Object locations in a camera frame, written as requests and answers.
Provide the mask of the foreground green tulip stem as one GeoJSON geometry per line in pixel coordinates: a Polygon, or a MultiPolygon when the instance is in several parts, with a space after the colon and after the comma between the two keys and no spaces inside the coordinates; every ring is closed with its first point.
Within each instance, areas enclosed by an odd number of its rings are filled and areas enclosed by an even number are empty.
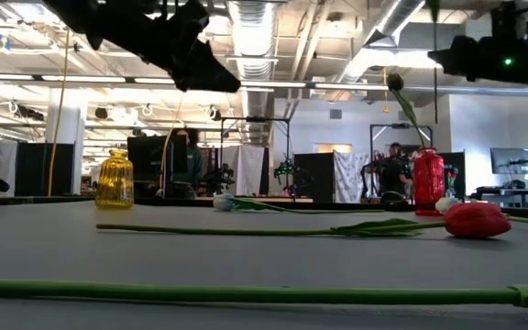
{"type": "Polygon", "coordinates": [[[295,289],[172,287],[56,280],[0,280],[2,298],[75,298],[165,303],[359,305],[509,304],[528,308],[528,285],[504,289],[295,289]]]}

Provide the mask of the grey computer monitor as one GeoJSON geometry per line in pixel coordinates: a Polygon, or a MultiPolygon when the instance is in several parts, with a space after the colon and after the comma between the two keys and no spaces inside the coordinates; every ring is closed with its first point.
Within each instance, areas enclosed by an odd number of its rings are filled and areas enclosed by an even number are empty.
{"type": "Polygon", "coordinates": [[[493,174],[528,174],[528,148],[491,148],[493,174]]]}

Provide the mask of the white curtain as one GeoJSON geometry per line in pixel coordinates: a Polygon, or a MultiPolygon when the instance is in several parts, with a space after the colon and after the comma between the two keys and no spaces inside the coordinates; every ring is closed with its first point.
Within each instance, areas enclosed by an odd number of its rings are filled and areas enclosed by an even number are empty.
{"type": "Polygon", "coordinates": [[[265,149],[253,146],[223,148],[223,163],[233,171],[233,181],[228,191],[233,195],[259,194],[265,149]]]}

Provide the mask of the silver slanted air duct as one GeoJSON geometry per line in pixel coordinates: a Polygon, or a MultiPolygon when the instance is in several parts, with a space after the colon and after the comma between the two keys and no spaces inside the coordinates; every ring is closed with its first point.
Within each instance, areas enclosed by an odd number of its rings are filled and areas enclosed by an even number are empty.
{"type": "Polygon", "coordinates": [[[353,52],[351,60],[333,79],[334,83],[356,83],[364,72],[389,57],[384,50],[372,46],[397,47],[402,30],[411,17],[420,11],[425,0],[384,0],[378,13],[364,26],[361,46],[353,52]]]}

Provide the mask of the black rounded object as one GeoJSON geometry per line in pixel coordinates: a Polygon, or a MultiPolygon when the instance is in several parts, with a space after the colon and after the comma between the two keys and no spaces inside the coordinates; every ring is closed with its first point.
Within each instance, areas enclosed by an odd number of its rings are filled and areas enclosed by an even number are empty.
{"type": "Polygon", "coordinates": [[[395,204],[407,204],[408,198],[405,194],[395,192],[395,191],[386,191],[383,192],[380,196],[380,203],[381,204],[389,204],[389,205],[395,205],[395,204]]]}

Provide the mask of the red ribbed glass vase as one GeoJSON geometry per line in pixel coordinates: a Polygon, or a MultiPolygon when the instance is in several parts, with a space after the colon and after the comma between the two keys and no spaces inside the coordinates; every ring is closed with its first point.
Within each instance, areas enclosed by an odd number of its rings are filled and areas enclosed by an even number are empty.
{"type": "Polygon", "coordinates": [[[415,213],[439,216],[435,204],[445,195],[444,160],[435,148],[421,148],[414,161],[413,184],[415,213]]]}

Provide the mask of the grey rectangular air duct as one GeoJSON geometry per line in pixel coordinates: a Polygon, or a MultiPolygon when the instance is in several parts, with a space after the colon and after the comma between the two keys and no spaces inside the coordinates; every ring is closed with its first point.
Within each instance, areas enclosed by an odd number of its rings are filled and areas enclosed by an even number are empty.
{"type": "MultiPolygon", "coordinates": [[[[492,35],[491,23],[486,20],[469,20],[463,24],[438,24],[436,43],[439,49],[448,49],[457,36],[475,40],[492,35]]],[[[433,25],[409,23],[401,32],[398,47],[402,49],[432,50],[434,48],[433,25]]]]}

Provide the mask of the dark office desk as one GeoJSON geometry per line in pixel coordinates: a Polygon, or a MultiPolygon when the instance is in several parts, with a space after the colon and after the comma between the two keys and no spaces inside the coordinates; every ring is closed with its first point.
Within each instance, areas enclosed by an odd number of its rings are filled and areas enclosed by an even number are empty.
{"type": "Polygon", "coordinates": [[[478,187],[468,198],[500,207],[528,208],[528,189],[483,186],[478,187]]]}

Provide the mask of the wooden table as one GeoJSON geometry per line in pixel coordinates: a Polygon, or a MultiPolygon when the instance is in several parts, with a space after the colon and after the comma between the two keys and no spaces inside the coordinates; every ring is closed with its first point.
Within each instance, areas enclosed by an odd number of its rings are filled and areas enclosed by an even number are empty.
{"type": "MultiPolygon", "coordinates": [[[[309,198],[288,198],[288,197],[236,197],[238,199],[254,200],[261,203],[313,203],[313,199],[309,198]]],[[[196,197],[196,201],[209,201],[212,202],[214,197],[196,197]]]]}

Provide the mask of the white patterned cloth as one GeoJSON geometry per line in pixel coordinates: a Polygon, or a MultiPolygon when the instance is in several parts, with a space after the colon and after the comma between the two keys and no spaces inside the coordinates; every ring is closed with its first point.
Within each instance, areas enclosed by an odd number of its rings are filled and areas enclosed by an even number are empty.
{"type": "Polygon", "coordinates": [[[369,163],[368,153],[334,152],[334,202],[358,204],[362,197],[364,165],[369,163]]]}

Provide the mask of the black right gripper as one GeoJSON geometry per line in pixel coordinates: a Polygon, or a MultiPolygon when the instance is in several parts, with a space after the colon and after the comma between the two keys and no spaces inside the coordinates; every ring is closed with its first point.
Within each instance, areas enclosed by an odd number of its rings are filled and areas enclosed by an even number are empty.
{"type": "Polygon", "coordinates": [[[445,74],[466,77],[468,81],[488,78],[494,69],[491,53],[493,37],[480,39],[454,37],[448,49],[430,50],[429,59],[440,64],[445,74]],[[467,50],[467,64],[464,68],[464,55],[467,50]]]}

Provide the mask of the silver round air duct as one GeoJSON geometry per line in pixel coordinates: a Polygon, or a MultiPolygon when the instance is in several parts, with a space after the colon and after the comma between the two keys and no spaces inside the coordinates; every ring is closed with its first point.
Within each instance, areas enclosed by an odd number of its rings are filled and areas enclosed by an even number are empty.
{"type": "MultiPolygon", "coordinates": [[[[271,79],[275,5],[258,1],[228,1],[232,18],[234,53],[241,81],[267,81],[271,79]]],[[[267,114],[269,92],[242,91],[243,116],[271,116],[267,114]]],[[[244,124],[242,138],[251,145],[268,145],[270,124],[244,124]]]]}

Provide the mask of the black metal rig frame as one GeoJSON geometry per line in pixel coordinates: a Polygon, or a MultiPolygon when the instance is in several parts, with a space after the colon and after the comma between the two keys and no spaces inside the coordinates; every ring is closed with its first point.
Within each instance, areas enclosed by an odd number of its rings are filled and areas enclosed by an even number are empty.
{"type": "MultiPolygon", "coordinates": [[[[428,145],[432,147],[434,145],[434,131],[431,126],[418,126],[421,130],[424,142],[427,141],[428,145]]],[[[374,143],[378,137],[387,131],[388,129],[411,129],[412,124],[409,123],[392,123],[392,124],[370,124],[369,125],[369,149],[370,159],[369,162],[375,160],[375,148],[374,143]]]]}
{"type": "MultiPolygon", "coordinates": [[[[247,124],[252,125],[264,125],[269,124],[270,131],[269,135],[272,132],[272,128],[274,123],[276,122],[282,122],[285,127],[285,137],[286,137],[286,155],[290,155],[291,151],[291,135],[290,135],[290,120],[287,118],[274,118],[274,117],[263,117],[263,116],[246,116],[246,117],[225,117],[223,116],[220,120],[220,142],[219,142],[219,162],[218,167],[220,169],[223,168],[223,148],[224,148],[224,141],[226,139],[226,134],[229,130],[231,130],[238,122],[246,122],[247,124]]],[[[253,194],[253,195],[268,195],[269,194],[269,184],[270,184],[270,167],[273,165],[273,151],[271,148],[273,147],[272,143],[269,143],[267,146],[261,147],[265,149],[265,156],[264,156],[264,163],[262,168],[262,177],[261,177],[261,183],[260,183],[260,191],[259,194],[253,194]]]]}

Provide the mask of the black partition panel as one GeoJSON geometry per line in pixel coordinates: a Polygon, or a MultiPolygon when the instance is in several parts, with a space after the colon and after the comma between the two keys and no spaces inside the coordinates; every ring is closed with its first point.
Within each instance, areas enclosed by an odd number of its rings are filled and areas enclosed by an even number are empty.
{"type": "Polygon", "coordinates": [[[175,174],[186,174],[187,141],[183,135],[129,137],[127,155],[133,164],[134,196],[154,198],[160,188],[169,190],[175,174]]]}
{"type": "MultiPolygon", "coordinates": [[[[51,143],[19,143],[16,154],[15,196],[47,196],[51,143]]],[[[51,195],[72,194],[74,145],[57,144],[51,195]]]]}
{"type": "Polygon", "coordinates": [[[334,154],[310,153],[294,155],[293,183],[298,197],[311,198],[315,203],[334,201],[334,154]]]}

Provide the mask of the yellow ribbed glass vase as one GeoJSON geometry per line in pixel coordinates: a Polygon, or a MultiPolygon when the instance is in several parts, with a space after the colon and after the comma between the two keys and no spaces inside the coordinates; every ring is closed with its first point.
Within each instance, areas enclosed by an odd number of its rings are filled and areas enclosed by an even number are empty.
{"type": "Polygon", "coordinates": [[[124,150],[111,150],[100,169],[95,205],[99,208],[129,209],[134,204],[133,164],[124,150]]]}

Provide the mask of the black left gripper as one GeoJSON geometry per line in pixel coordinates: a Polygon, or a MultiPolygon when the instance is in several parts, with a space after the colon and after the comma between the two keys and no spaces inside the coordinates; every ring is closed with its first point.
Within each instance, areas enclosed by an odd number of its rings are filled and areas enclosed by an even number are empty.
{"type": "Polygon", "coordinates": [[[136,42],[132,52],[162,69],[172,69],[171,78],[181,91],[236,92],[241,83],[214,56],[199,33],[169,27],[165,15],[149,18],[141,9],[128,9],[124,24],[136,42]]]}

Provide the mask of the white artificial tulip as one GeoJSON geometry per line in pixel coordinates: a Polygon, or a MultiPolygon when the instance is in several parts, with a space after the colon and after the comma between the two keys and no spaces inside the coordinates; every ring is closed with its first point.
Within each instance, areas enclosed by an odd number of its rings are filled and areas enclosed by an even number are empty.
{"type": "Polygon", "coordinates": [[[527,217],[505,214],[499,208],[498,205],[493,204],[493,203],[486,203],[486,202],[484,203],[483,202],[464,203],[464,202],[460,202],[456,198],[446,197],[446,198],[441,198],[435,204],[435,210],[439,211],[442,215],[447,215],[451,211],[457,211],[457,210],[469,211],[473,215],[486,215],[486,216],[492,216],[496,218],[503,218],[507,221],[528,224],[527,217]]]}
{"type": "Polygon", "coordinates": [[[229,193],[218,194],[213,198],[213,207],[223,212],[232,211],[275,211],[282,213],[321,215],[321,214],[365,214],[382,213],[382,210],[295,210],[258,202],[253,199],[236,198],[229,193]]]}

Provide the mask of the background vase with tulips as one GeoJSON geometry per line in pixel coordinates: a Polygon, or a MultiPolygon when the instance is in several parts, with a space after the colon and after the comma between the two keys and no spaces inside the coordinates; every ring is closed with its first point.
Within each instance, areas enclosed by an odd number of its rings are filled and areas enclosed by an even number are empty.
{"type": "Polygon", "coordinates": [[[445,197],[456,196],[456,178],[459,169],[455,166],[445,167],[445,197]]]}

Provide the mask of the person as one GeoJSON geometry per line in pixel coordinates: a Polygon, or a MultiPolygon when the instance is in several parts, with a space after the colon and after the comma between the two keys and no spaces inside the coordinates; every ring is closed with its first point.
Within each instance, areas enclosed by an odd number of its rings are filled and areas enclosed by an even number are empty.
{"type": "Polygon", "coordinates": [[[393,142],[389,147],[389,156],[379,164],[379,194],[406,198],[408,187],[412,184],[409,156],[400,143],[393,142]]]}
{"type": "Polygon", "coordinates": [[[184,127],[174,128],[172,133],[177,136],[185,136],[187,162],[187,171],[174,173],[173,180],[175,182],[188,183],[192,189],[192,194],[196,195],[203,168],[202,152],[198,148],[199,131],[196,128],[184,127]]]}

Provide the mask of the black metal table frame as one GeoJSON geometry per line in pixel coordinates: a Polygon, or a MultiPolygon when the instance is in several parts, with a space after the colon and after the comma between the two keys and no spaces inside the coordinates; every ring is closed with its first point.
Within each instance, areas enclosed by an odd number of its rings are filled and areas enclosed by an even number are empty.
{"type": "MultiPolygon", "coordinates": [[[[53,197],[0,197],[0,205],[12,204],[62,204],[62,203],[80,203],[93,201],[89,196],[53,196],[53,197]]],[[[180,206],[180,207],[210,207],[213,205],[211,200],[180,200],[180,199],[149,199],[142,198],[136,200],[136,204],[149,206],[180,206]]],[[[386,205],[379,203],[306,203],[306,202],[281,202],[274,199],[269,204],[283,207],[290,210],[305,211],[367,211],[382,210],[389,212],[411,212],[414,210],[412,205],[386,205]]],[[[505,214],[515,217],[528,218],[528,209],[525,208],[503,208],[505,214]]]]}

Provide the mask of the black artificial tulip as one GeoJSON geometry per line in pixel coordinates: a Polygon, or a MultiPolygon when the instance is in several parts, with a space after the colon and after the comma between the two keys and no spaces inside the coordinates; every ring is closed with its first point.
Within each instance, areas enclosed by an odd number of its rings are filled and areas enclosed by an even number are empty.
{"type": "Polygon", "coordinates": [[[404,87],[404,81],[402,77],[398,73],[392,73],[389,74],[386,78],[386,84],[390,90],[390,92],[395,97],[398,104],[401,106],[401,110],[403,113],[408,117],[410,122],[412,123],[413,128],[417,132],[417,135],[420,139],[421,147],[424,148],[424,138],[422,136],[421,130],[419,129],[417,125],[417,118],[416,114],[413,110],[413,106],[411,103],[402,95],[402,88],[404,87]]]}

